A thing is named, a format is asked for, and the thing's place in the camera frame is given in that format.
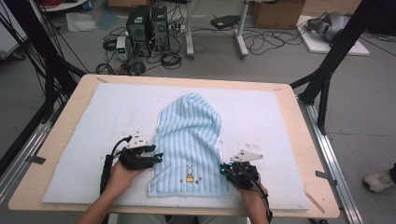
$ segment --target embroidered animal design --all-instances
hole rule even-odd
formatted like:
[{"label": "embroidered animal design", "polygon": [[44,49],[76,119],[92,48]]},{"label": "embroidered animal design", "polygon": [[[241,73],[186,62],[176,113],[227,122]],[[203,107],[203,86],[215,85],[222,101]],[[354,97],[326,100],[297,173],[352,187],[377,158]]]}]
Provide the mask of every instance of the embroidered animal design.
[{"label": "embroidered animal design", "polygon": [[187,177],[186,177],[187,183],[194,182],[194,177],[192,176],[192,173],[193,173],[192,166],[187,166]]}]

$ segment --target blue and white towel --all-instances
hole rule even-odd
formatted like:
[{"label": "blue and white towel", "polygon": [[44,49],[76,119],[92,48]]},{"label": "blue and white towel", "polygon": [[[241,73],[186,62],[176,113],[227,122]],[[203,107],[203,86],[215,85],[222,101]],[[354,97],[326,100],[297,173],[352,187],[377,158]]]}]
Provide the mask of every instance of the blue and white towel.
[{"label": "blue and white towel", "polygon": [[221,116],[199,94],[166,107],[154,136],[163,162],[153,167],[148,196],[231,195],[231,185],[219,173],[221,128]]}]

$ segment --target white mat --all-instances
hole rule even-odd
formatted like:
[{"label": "white mat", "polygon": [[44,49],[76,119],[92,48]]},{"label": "white mat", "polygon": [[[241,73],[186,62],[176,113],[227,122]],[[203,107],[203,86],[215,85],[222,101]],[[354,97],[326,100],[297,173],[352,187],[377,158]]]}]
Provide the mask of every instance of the white mat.
[{"label": "white mat", "polygon": [[[310,16],[300,16],[300,19],[297,21],[297,25],[300,25],[310,19],[312,19]],[[310,53],[328,53],[330,51],[328,42],[318,36],[315,31],[302,32],[304,29],[303,25],[297,27],[298,32],[303,33],[302,36],[304,44]],[[368,56],[369,54],[370,52],[358,40],[347,55]]]},{"label": "white mat", "polygon": [[[229,162],[240,149],[263,154],[263,160],[252,164],[257,166],[262,183],[270,191],[271,208],[307,210],[303,184],[272,92],[126,84],[98,86],[56,167],[43,203],[93,203],[99,196],[105,155],[114,145],[136,131],[151,141],[161,110],[193,92],[206,98],[222,116],[219,141],[222,160]],[[229,197],[149,197],[151,178],[151,170],[137,177],[116,204],[241,206],[236,190]]]}]

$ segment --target desk leg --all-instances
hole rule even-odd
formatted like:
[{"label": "desk leg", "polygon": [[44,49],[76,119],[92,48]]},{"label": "desk leg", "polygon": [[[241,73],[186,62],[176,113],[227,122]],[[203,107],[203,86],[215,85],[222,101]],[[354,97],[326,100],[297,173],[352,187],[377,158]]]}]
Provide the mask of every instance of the desk leg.
[{"label": "desk leg", "polygon": [[248,1],[244,1],[242,3],[242,11],[241,11],[241,21],[239,22],[238,30],[235,30],[236,41],[238,42],[239,48],[241,49],[241,58],[248,56],[248,49],[245,45],[244,38],[242,37],[242,32],[244,31],[245,18],[248,13]]},{"label": "desk leg", "polygon": [[194,59],[194,46],[192,44],[192,33],[191,33],[192,15],[190,15],[191,13],[190,6],[191,6],[191,0],[187,0],[186,47],[187,47],[187,56],[191,59]]}]

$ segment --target brown box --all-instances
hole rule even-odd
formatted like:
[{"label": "brown box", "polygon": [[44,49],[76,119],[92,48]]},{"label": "brown box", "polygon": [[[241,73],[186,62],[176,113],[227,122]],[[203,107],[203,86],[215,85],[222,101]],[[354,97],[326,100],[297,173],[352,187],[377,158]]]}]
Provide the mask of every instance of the brown box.
[{"label": "brown box", "polygon": [[280,0],[274,4],[255,3],[251,18],[257,28],[294,29],[305,0]]},{"label": "brown box", "polygon": [[361,0],[306,0],[302,15],[320,16],[334,11],[352,15],[360,3]]},{"label": "brown box", "polygon": [[131,7],[151,6],[151,0],[108,0],[108,6],[115,11],[131,11]]}]

